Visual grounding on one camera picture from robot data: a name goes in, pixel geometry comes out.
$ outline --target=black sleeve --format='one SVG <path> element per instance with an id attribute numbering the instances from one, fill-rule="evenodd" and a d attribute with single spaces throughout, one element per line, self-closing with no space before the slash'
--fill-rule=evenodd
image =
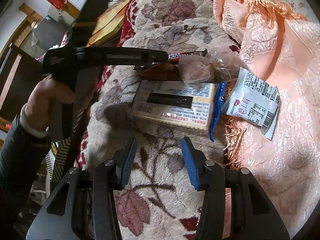
<path id="1" fill-rule="evenodd" d="M 43 158 L 50 150 L 49 138 L 37 139 L 20 126 L 16 116 L 0 152 L 0 216 L 14 220 L 24 207 Z"/>

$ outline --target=metal screw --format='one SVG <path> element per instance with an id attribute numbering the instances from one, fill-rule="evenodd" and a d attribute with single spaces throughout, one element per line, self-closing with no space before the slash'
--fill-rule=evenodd
<path id="1" fill-rule="evenodd" d="M 214 161 L 212 161 L 212 160 L 206 160 L 206 161 L 205 161 L 205 165 L 207 165 L 207 166 L 214 166 Z"/>
<path id="2" fill-rule="evenodd" d="M 77 167 L 73 167 L 69 170 L 70 174 L 76 174 L 79 171 L 79 169 Z"/>
<path id="3" fill-rule="evenodd" d="M 249 170 L 248 170 L 247 168 L 242 168 L 242 169 L 241 169 L 241 172 L 242 172 L 243 174 L 249 174 Z"/>
<path id="4" fill-rule="evenodd" d="M 114 163 L 115 163 L 115 162 L 114 162 L 113 160 L 106 160 L 106 161 L 104 162 L 104 165 L 106 165 L 106 166 L 112 166 Z"/>

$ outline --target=floral blanket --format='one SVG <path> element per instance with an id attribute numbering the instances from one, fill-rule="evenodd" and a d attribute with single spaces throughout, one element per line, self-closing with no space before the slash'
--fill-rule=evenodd
<path id="1" fill-rule="evenodd" d="M 168 53 L 216 46 L 237 51 L 237 44 L 217 25 L 212 6 L 213 0 L 131 0 L 119 46 Z M 131 120 L 139 82 L 132 66 L 105 67 L 78 163 L 94 168 L 135 136 L 139 148 L 129 184 L 115 192 L 123 239 L 194 239 L 204 192 L 191 186 L 178 140 L 190 136 L 196 149 L 221 163 L 225 124 L 218 124 L 212 143 L 207 135 Z"/>

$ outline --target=sleeve cuff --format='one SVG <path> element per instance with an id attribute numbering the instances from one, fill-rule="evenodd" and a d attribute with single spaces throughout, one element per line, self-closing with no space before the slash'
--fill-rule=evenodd
<path id="1" fill-rule="evenodd" d="M 26 109 L 27 103 L 24 104 L 24 106 L 21 109 L 21 114 L 20 114 L 20 125 L 22 126 L 22 128 L 28 133 L 33 135 L 34 137 L 38 138 L 38 139 L 43 139 L 45 137 L 48 136 L 48 132 L 46 131 L 38 131 L 36 129 L 33 129 L 32 127 L 30 127 L 30 125 L 28 125 L 27 123 L 27 119 L 24 113 L 24 110 Z"/>

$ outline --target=blue package edge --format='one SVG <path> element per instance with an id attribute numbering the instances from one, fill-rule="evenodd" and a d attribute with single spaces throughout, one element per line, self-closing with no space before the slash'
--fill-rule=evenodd
<path id="1" fill-rule="evenodd" d="M 221 82 L 218 84 L 217 91 L 214 95 L 213 99 L 213 111 L 212 111 L 212 120 L 210 124 L 210 129 L 209 129 L 209 138 L 212 142 L 213 140 L 213 132 L 214 129 L 217 126 L 218 120 L 221 115 L 221 110 L 222 110 L 222 105 L 223 105 L 223 96 L 224 96 L 224 91 L 226 89 L 227 83 Z"/>

